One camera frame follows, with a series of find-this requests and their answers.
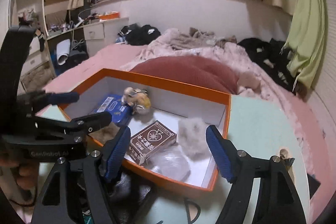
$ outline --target fluffy toy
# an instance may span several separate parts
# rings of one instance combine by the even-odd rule
[[[210,156],[205,138],[207,125],[201,118],[186,118],[178,122],[177,142],[183,152],[192,160],[200,160]]]
[[[109,140],[113,140],[119,131],[114,122],[110,123],[107,127],[103,127],[95,132],[89,133],[89,135],[101,144],[105,144]]]
[[[121,99],[123,104],[133,107],[133,114],[147,114],[151,108],[151,101],[145,90],[133,89],[128,87],[124,90],[124,95]]]

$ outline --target human hand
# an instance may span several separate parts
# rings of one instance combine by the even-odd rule
[[[8,154],[1,153],[0,166],[8,168],[18,167],[18,176],[16,176],[15,179],[18,186],[20,186],[23,190],[29,190],[36,186],[39,175],[38,162],[20,164],[18,161],[9,159]]]

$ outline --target blue box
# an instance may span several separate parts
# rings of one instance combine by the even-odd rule
[[[116,126],[126,125],[132,116],[132,108],[128,105],[122,105],[121,98],[122,96],[117,94],[106,96],[91,114],[107,111],[112,115],[112,122]]]

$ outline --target white wall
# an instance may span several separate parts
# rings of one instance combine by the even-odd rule
[[[331,177],[333,181],[330,189],[330,198],[336,190],[336,0],[325,0],[327,11],[327,39],[324,54],[315,76],[312,88],[307,97],[307,103],[311,106],[319,125],[323,131],[327,144]]]
[[[98,4],[92,12],[119,11],[129,23],[150,24],[160,32],[176,27],[214,31],[217,36],[235,35],[285,41],[291,16],[280,8],[258,0],[110,0]]]

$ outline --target plush toy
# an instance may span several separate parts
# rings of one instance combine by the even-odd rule
[[[133,89],[128,87],[124,90],[121,102],[125,105],[133,107],[133,114],[147,114],[151,108],[151,101],[147,95],[147,91]]]
[[[178,121],[177,142],[191,160],[210,157],[205,138],[207,124],[201,118],[185,118]]]

